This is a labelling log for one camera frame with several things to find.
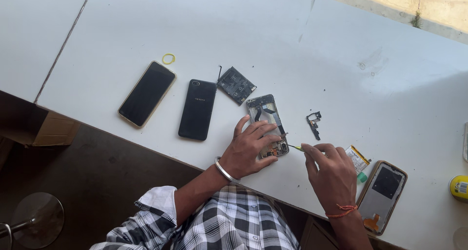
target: hand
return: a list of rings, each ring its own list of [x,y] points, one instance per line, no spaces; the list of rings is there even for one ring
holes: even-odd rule
[[[302,143],[306,151],[306,167],[309,181],[325,213],[335,215],[344,211],[337,206],[356,205],[356,170],[342,147],[331,144],[311,146]]]
[[[249,115],[246,115],[237,123],[233,140],[219,160],[221,167],[236,179],[257,173],[278,160],[276,156],[268,156],[261,160],[256,159],[262,148],[281,140],[280,136],[264,136],[264,134],[277,128],[276,124],[268,124],[266,120],[257,121],[250,124],[242,132],[242,127],[249,118]]]

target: smartphone battery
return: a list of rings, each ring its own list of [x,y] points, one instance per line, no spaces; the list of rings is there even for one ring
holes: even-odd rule
[[[257,88],[234,67],[229,68],[219,78],[217,85],[239,105]]]
[[[356,174],[361,173],[369,165],[369,161],[353,145],[349,146],[345,152],[351,158]]]

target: person's left hand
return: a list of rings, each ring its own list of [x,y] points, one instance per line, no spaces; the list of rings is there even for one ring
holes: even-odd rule
[[[281,140],[280,136],[265,135],[277,128],[276,124],[268,124],[266,120],[257,121],[242,132],[242,127],[249,118],[250,116],[246,115],[237,123],[231,144],[219,160],[221,167],[236,179],[257,173],[278,160],[276,156],[256,159],[262,148]]]

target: rubber band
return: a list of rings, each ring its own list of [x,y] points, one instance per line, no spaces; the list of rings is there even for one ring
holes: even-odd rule
[[[170,62],[164,61],[164,57],[166,57],[167,55],[171,55],[171,56],[172,56],[172,61],[170,61]],[[176,56],[173,55],[172,53],[167,53],[167,54],[165,54],[165,55],[162,57],[162,63],[163,63],[163,64],[171,64],[171,63],[173,63],[174,61],[176,61]]]
[[[345,215],[347,215],[348,213],[350,213],[350,212],[352,212],[354,210],[357,210],[357,208],[358,208],[357,205],[356,206],[351,206],[351,205],[340,206],[340,205],[337,204],[337,206],[340,208],[340,210],[344,210],[344,211],[348,210],[348,211],[344,212],[342,214],[336,214],[336,215],[330,215],[330,214],[325,213],[325,216],[326,217],[332,217],[332,218],[342,217],[342,216],[345,216]]]

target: phone back cover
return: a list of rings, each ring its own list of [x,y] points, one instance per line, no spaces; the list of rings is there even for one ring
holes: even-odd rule
[[[193,85],[192,82],[199,82],[200,85]],[[180,121],[179,136],[197,140],[206,139],[215,96],[215,83],[190,80]]]

